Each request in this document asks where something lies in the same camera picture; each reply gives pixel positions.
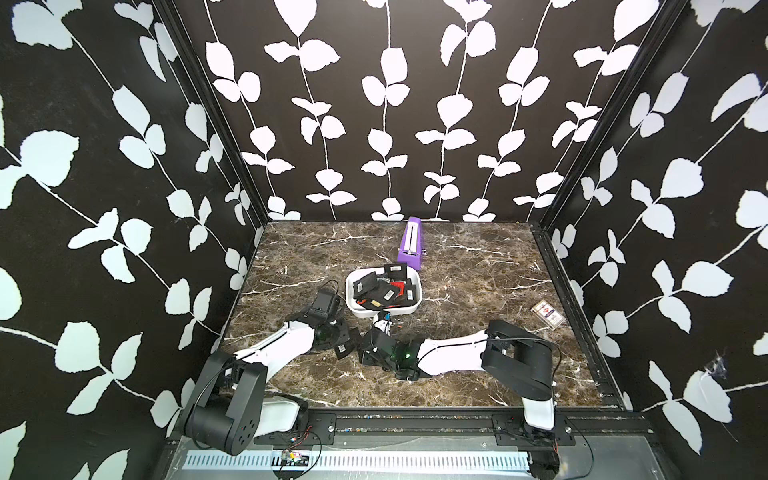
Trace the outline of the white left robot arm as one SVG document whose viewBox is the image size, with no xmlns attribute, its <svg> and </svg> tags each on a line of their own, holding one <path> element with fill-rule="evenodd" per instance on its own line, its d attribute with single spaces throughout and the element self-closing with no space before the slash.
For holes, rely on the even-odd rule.
<svg viewBox="0 0 768 480">
<path fill-rule="evenodd" d="M 268 396 L 267 383 L 295 359 L 350 339 L 341 306 L 338 291 L 323 286 L 274 334 L 235 353 L 211 354 L 180 417 L 181 433 L 198 446 L 236 456 L 257 437 L 293 430 L 301 403 Z"/>
</svg>

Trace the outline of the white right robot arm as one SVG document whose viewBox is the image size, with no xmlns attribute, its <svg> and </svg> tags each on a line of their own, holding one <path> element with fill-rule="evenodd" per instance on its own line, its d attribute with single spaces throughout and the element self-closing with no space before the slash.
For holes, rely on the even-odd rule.
<svg viewBox="0 0 768 480">
<path fill-rule="evenodd" d="M 389 334 L 389 316 L 377 316 L 357 341 L 359 361 L 417 381 L 450 372 L 485 372 L 522 399 L 527 426 L 555 427 L 554 375 L 562 352 L 551 341 L 502 320 L 471 335 L 400 341 Z"/>
</svg>

